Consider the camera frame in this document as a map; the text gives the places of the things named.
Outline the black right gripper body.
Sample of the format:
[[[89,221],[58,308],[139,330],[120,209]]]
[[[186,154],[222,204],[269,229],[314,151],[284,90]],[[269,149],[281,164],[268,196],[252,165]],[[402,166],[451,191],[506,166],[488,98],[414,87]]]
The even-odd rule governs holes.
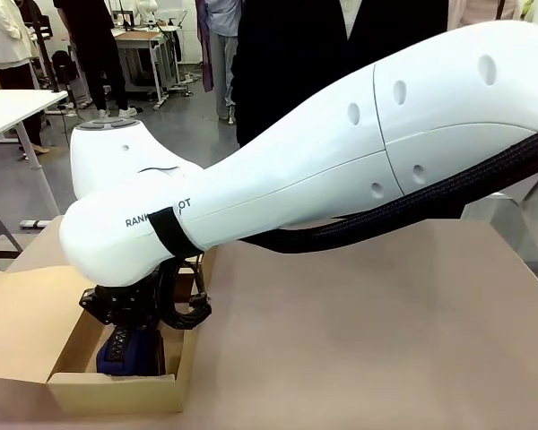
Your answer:
[[[94,289],[100,308],[98,320],[104,325],[155,328],[159,315],[155,300],[155,281],[144,278],[129,287]]]

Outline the purple garment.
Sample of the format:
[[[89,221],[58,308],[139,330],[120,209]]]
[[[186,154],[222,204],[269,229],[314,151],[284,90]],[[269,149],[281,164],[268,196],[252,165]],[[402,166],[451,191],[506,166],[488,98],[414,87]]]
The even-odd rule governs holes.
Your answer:
[[[205,0],[195,0],[195,9],[197,14],[197,37],[201,44],[202,52],[202,82],[204,91],[210,92],[213,90],[213,68]]]

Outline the person in black clothes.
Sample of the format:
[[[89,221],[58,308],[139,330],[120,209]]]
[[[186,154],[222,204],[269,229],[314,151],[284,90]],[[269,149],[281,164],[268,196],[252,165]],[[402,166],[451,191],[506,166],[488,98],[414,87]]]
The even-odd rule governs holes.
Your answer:
[[[74,43],[99,117],[109,116],[103,78],[108,80],[118,114],[136,116],[137,109],[128,105],[117,42],[112,34],[114,24],[104,0],[53,0],[53,5]]]

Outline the person in pink top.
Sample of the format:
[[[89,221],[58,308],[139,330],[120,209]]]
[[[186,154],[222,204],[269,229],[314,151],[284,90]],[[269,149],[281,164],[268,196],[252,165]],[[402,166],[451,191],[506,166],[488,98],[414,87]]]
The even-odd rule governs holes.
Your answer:
[[[447,29],[481,22],[523,20],[534,0],[448,0]]]

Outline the person in white jacket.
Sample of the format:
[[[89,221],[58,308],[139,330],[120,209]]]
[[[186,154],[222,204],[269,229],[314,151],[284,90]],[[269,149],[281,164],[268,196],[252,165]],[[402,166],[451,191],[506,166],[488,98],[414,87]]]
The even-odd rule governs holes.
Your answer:
[[[37,56],[15,0],[0,0],[0,85],[34,90],[31,60]]]

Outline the white workbench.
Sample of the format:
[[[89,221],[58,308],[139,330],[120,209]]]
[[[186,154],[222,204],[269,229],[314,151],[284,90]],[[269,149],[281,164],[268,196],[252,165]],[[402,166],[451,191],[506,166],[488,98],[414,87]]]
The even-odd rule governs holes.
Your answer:
[[[179,26],[115,30],[126,91],[144,93],[159,110],[170,93],[189,97],[191,91],[178,68],[175,35]]]

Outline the white table with grey leg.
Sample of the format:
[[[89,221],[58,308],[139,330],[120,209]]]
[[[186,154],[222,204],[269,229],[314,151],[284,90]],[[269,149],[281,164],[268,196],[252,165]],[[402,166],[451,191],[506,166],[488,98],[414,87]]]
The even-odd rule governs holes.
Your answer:
[[[65,99],[65,90],[0,90],[0,134],[14,129],[36,178],[38,189],[48,208],[46,219],[31,219],[31,229],[44,228],[60,215],[55,197],[51,191],[43,168],[35,154],[23,120]]]

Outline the black chair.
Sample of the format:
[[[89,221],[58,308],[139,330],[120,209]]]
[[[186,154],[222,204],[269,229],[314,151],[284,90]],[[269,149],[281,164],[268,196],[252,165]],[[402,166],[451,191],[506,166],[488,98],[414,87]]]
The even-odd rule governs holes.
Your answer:
[[[77,101],[71,85],[71,82],[73,82],[78,77],[75,62],[71,59],[67,52],[57,50],[52,55],[52,65],[56,76],[56,81],[64,86],[65,90],[68,93],[70,101],[76,108]]]

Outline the person in blue-grey shirt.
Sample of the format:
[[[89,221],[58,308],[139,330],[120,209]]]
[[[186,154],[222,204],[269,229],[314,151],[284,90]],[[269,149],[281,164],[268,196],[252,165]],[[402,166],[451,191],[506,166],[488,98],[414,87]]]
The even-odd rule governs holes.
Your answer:
[[[220,120],[235,124],[231,67],[238,47],[241,0],[204,0],[210,37],[213,90]]]

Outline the navy blue shoe black sole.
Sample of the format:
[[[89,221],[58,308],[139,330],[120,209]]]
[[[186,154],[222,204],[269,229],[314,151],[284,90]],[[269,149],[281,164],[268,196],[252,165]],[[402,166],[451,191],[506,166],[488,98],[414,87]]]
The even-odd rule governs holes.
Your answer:
[[[158,374],[155,328],[116,326],[96,356],[98,373],[112,376],[154,376]]]

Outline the person in black top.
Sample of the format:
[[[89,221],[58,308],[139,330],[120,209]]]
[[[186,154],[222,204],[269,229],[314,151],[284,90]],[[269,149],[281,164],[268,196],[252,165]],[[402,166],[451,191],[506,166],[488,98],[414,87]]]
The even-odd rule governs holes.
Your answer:
[[[245,0],[232,72],[245,146],[345,75],[447,29],[448,0]]]

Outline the brown cardboard box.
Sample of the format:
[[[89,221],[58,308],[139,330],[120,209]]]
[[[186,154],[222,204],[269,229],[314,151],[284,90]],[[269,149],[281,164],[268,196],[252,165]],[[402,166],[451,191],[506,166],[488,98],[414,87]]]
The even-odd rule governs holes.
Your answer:
[[[163,376],[96,372],[95,355],[111,329],[78,304],[91,283],[66,261],[60,223],[53,219],[0,271],[0,420],[182,411],[197,332],[160,326]]]

